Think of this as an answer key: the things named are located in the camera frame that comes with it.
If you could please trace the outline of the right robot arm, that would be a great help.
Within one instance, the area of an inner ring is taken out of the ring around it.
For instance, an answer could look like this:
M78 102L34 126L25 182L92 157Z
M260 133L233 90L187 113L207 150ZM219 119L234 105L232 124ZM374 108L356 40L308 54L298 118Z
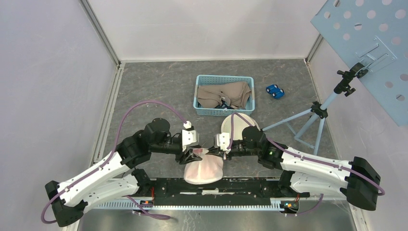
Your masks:
M255 126L244 128L236 141L227 134L216 135L208 155L228 160L257 156L263 167L281 170L274 189L278 197L342 197L360 209L374 211L378 197L385 194L381 177L366 159L356 156L347 161L307 154L273 141Z

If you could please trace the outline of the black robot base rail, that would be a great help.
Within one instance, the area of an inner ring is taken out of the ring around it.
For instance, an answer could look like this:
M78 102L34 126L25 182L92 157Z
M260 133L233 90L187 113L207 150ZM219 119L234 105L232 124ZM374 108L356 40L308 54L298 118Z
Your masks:
M309 198L280 178L222 178L193 185L183 178L156 178L144 184L135 197L151 197L154 205L268 205L271 198Z

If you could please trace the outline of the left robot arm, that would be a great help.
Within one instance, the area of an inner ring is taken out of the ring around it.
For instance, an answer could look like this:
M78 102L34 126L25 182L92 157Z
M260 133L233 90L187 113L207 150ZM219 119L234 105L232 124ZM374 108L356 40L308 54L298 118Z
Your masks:
M146 196L151 183L146 173L136 166L150 160L152 153L173 154L175 161L185 165L202 158L193 153L199 146L199 133L190 122L181 132L172 135L167 120L156 118L144 129L123 139L106 157L84 172L63 182L45 185L54 222L66 227L93 209L114 198Z

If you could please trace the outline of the white mesh laundry bag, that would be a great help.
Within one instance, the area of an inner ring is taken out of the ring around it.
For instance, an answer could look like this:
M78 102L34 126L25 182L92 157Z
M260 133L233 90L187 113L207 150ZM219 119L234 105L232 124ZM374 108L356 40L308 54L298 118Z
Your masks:
M189 184L202 185L216 182L223 178L223 159L214 155L206 155L204 149L202 160L185 166L184 180Z

